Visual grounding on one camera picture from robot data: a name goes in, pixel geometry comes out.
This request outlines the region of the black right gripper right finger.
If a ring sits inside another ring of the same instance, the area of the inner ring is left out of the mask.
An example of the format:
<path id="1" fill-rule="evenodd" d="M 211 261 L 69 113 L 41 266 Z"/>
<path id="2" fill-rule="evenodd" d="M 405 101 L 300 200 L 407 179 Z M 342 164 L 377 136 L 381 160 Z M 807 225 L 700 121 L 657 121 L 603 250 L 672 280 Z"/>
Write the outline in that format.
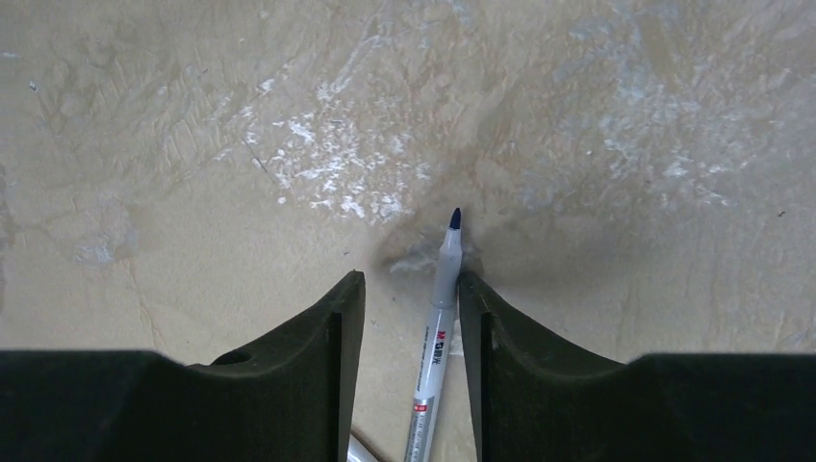
<path id="1" fill-rule="evenodd" d="M 811 354 L 650 353 L 620 363 L 458 281 L 481 461 L 811 461 Z"/>

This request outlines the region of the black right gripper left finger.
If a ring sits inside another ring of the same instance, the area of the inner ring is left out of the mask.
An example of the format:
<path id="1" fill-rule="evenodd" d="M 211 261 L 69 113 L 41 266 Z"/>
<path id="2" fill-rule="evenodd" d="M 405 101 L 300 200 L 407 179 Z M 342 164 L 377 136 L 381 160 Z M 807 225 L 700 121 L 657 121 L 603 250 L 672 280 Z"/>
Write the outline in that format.
<path id="1" fill-rule="evenodd" d="M 209 365 L 148 350 L 5 350 L 5 461 L 343 461 L 366 280 Z"/>

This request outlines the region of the grey marker pen blue tip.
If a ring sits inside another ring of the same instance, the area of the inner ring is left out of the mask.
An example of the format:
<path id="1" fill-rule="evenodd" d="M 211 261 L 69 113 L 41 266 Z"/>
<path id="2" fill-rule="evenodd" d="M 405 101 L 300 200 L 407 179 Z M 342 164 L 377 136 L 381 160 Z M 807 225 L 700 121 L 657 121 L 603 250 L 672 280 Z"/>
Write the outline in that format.
<path id="1" fill-rule="evenodd" d="M 435 423 L 440 408 L 446 361 L 454 334 L 457 279 L 463 258 L 462 213 L 450 218 L 436 265 L 431 305 L 423 337 L 419 374 L 403 459 L 427 461 L 431 454 Z"/>

